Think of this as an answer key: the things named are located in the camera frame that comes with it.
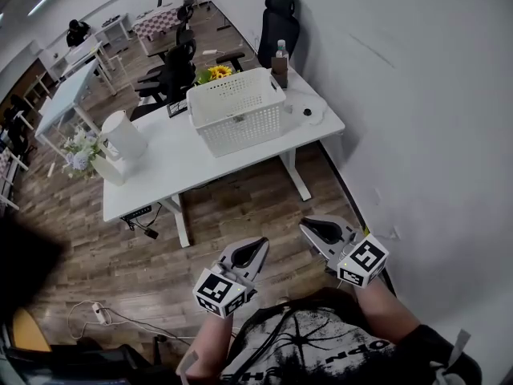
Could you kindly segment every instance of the power adapter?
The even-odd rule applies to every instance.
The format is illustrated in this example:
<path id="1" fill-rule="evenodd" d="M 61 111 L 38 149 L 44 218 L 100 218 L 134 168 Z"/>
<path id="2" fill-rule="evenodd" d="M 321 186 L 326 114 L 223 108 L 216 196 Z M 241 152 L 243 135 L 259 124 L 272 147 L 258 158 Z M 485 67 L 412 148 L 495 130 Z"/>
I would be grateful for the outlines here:
<path id="1" fill-rule="evenodd" d="M 103 307 L 97 302 L 95 302 L 93 304 L 93 311 L 95 313 L 96 319 L 98 319 L 98 322 L 101 325 L 107 325 L 107 313 L 105 312 Z"/>
<path id="2" fill-rule="evenodd" d="M 157 233 L 156 231 L 153 231 L 153 229 L 151 229 L 151 228 L 148 228 L 144 231 L 144 235 L 148 235 L 150 238 L 153 238 L 154 240 L 156 240 L 157 237 L 159 236 L 159 233 Z"/>

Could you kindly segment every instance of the power strip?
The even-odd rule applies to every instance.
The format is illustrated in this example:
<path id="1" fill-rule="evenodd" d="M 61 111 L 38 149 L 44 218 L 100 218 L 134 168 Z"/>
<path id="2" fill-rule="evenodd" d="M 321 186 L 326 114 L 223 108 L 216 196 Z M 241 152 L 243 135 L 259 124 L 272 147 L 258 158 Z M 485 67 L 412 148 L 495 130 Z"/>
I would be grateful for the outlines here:
<path id="1" fill-rule="evenodd" d="M 148 207 L 144 207 L 142 209 L 138 209 L 137 211 L 134 211 L 133 213 L 129 213 L 126 216 L 121 217 L 121 219 L 123 221 L 133 220 L 134 218 L 140 217 L 140 216 L 142 216 L 144 214 L 148 214 L 150 212 L 151 212 L 151 205 L 149 205 Z"/>
<path id="2" fill-rule="evenodd" d="M 93 304 L 93 312 L 101 325 L 107 325 L 107 312 L 103 309 L 101 304 L 95 302 Z"/>

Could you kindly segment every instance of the white plastic basket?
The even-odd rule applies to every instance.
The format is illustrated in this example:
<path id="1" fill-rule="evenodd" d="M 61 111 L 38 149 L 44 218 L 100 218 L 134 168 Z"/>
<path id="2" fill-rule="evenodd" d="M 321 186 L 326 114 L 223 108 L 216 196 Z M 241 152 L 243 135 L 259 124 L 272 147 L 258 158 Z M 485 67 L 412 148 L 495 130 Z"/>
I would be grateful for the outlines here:
<path id="1" fill-rule="evenodd" d="M 216 157 L 281 136 L 284 104 L 285 93 L 264 68 L 187 92 L 192 125 Z"/>

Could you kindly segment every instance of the yellow chair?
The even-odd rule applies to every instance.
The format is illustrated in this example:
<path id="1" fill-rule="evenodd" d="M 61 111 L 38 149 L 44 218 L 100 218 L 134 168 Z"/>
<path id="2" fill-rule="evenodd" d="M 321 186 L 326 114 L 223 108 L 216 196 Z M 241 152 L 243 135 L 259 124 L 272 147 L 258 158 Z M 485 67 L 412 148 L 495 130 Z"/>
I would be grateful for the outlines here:
<path id="1" fill-rule="evenodd" d="M 13 344 L 23 350 L 51 352 L 38 323 L 24 308 L 18 308 L 13 317 Z"/>

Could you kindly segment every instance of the flower vase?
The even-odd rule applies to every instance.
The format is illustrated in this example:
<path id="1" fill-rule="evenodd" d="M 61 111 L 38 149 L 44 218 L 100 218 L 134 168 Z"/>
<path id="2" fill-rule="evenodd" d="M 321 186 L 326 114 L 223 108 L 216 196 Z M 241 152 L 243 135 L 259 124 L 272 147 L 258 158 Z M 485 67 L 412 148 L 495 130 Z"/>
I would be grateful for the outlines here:
<path id="1" fill-rule="evenodd" d="M 118 186 L 124 184 L 125 180 L 121 172 L 103 157 L 96 156 L 91 164 L 104 180 Z"/>

